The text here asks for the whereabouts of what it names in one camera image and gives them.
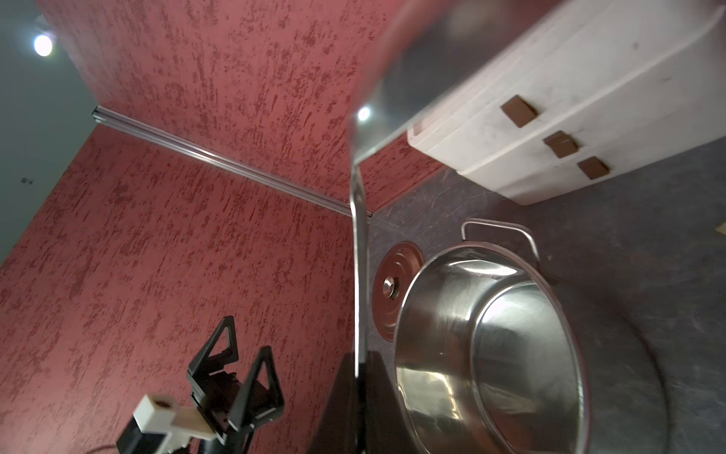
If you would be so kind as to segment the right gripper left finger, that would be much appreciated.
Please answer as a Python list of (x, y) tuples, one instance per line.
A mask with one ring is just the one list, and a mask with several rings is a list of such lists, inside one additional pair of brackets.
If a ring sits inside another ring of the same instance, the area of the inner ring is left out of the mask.
[(358, 414), (359, 387), (355, 365), (357, 362), (352, 353), (343, 356), (308, 453), (358, 452), (361, 417)]

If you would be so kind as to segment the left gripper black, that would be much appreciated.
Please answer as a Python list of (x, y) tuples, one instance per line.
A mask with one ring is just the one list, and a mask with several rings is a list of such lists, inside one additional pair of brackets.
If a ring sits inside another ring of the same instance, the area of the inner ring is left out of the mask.
[(236, 323), (225, 316), (187, 368), (193, 402), (214, 432), (200, 441), (198, 453), (247, 453), (249, 437), (238, 431), (255, 431), (284, 413), (271, 347), (259, 350), (242, 385), (236, 373), (224, 371), (237, 361)]

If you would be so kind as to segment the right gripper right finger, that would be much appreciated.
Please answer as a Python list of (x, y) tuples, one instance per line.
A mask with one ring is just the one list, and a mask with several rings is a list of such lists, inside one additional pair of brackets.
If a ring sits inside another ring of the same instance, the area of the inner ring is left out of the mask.
[(364, 369), (365, 452), (418, 453), (382, 355), (370, 351)]

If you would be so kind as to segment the stainless steel pot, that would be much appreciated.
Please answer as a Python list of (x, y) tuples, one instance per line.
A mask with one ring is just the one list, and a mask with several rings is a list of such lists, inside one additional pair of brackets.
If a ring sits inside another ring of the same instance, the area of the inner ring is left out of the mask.
[(422, 453), (664, 453), (655, 360), (612, 308), (537, 260), (464, 239), (416, 274), (394, 337)]

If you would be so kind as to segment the steel pot lid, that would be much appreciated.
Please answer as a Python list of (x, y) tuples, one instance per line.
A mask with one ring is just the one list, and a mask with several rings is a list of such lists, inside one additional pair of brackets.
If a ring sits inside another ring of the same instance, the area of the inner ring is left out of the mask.
[(379, 264), (372, 285), (372, 319), (387, 342), (393, 342), (406, 292), (424, 264), (422, 250), (410, 241), (394, 245)]

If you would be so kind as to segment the long steel ladle spoon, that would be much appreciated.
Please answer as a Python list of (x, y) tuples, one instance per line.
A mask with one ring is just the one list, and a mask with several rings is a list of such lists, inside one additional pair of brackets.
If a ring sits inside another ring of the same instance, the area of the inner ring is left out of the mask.
[(354, 376), (368, 352), (368, 219), (362, 164), (559, 6), (556, 1), (408, 1), (379, 38), (350, 117), (355, 256)]

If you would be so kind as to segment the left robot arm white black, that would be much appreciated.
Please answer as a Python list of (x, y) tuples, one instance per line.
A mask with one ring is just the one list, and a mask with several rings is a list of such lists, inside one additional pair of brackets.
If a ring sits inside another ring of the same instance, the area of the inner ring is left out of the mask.
[(239, 380), (225, 367), (239, 360), (234, 317), (224, 317), (187, 367), (193, 405), (170, 395), (145, 395), (116, 441), (120, 453), (247, 453), (257, 429), (279, 419), (285, 399), (272, 349), (260, 348)]

